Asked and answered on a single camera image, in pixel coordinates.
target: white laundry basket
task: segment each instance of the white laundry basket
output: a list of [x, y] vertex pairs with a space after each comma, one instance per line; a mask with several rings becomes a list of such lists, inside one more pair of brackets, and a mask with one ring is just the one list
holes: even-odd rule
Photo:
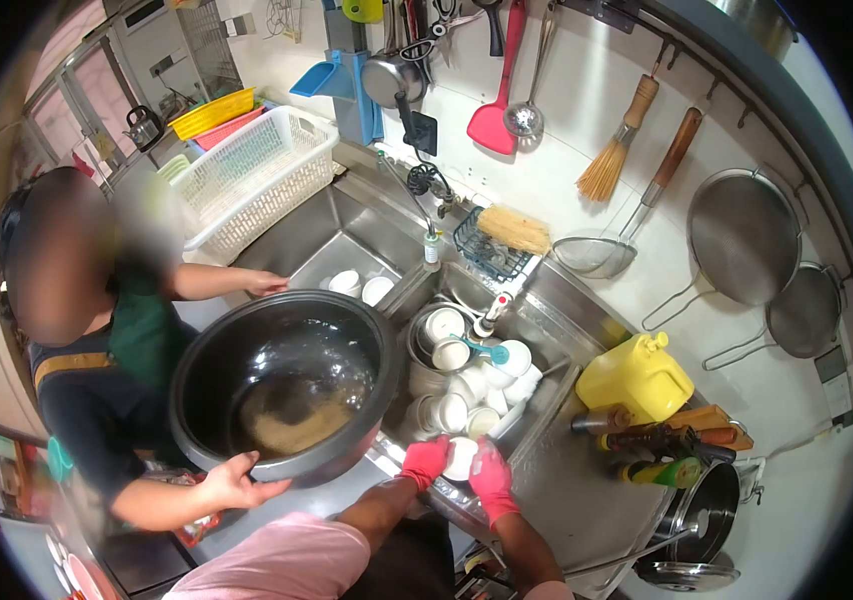
[[228, 265], [333, 180], [336, 126], [280, 106], [200, 156], [171, 184], [185, 201], [186, 252]]

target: scrub brush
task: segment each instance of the scrub brush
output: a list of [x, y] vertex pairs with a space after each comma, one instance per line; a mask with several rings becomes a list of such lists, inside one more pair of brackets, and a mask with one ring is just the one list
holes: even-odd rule
[[659, 90], [660, 83], [651, 76], [644, 74], [639, 79], [633, 102], [623, 115], [623, 122], [619, 124], [610, 143], [577, 179], [576, 187], [581, 194], [597, 202], [606, 202], [610, 199], [612, 188], [616, 186], [619, 172], [623, 169], [630, 142], [633, 141], [636, 130], [643, 124], [643, 117]]
[[476, 226], [510, 248], [540, 257], [549, 252], [549, 228], [508, 208], [491, 206], [485, 209], [476, 220]]

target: red silicone spatula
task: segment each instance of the red silicone spatula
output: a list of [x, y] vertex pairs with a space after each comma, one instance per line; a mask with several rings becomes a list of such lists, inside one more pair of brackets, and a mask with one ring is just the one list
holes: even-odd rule
[[483, 104], [469, 119], [467, 136], [474, 142], [501, 154], [511, 155], [516, 149], [516, 138], [506, 131], [503, 114], [510, 98], [510, 77], [519, 50], [519, 40], [526, 27], [526, 0], [513, 0], [510, 5], [510, 23], [506, 30], [506, 52], [503, 54], [503, 77], [499, 80], [496, 101]]

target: wooden cutting board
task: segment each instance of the wooden cutting board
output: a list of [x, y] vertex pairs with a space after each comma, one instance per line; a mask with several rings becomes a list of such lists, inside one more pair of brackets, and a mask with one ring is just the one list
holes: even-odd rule
[[722, 444], [723, 448], [736, 450], [750, 450], [753, 448], [753, 438], [746, 435], [743, 428], [735, 423], [730, 423], [730, 416], [715, 404], [694, 408], [688, 411], [680, 411], [666, 420], [673, 428], [690, 426], [697, 431], [712, 429], [714, 427], [732, 427], [736, 430], [736, 441]]

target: hand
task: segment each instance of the hand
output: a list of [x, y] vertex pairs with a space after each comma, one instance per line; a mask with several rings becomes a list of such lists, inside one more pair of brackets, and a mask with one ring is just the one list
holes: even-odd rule
[[409, 477], [417, 482], [417, 488], [423, 493], [443, 474], [452, 449], [446, 434], [430, 441], [411, 443], [406, 449], [403, 470], [396, 477]]
[[501, 516], [519, 512], [510, 494], [513, 474], [488, 437], [481, 436], [476, 443], [480, 449], [473, 455], [473, 462], [469, 466], [469, 486], [479, 496], [492, 529], [492, 524]]
[[250, 270], [246, 289], [254, 296], [271, 296], [289, 289], [290, 279], [268, 270]]
[[247, 473], [259, 460], [259, 452], [237, 454], [215, 466], [197, 489], [200, 490], [214, 510], [252, 509], [270, 498], [286, 492], [292, 479], [271, 483], [253, 483]]

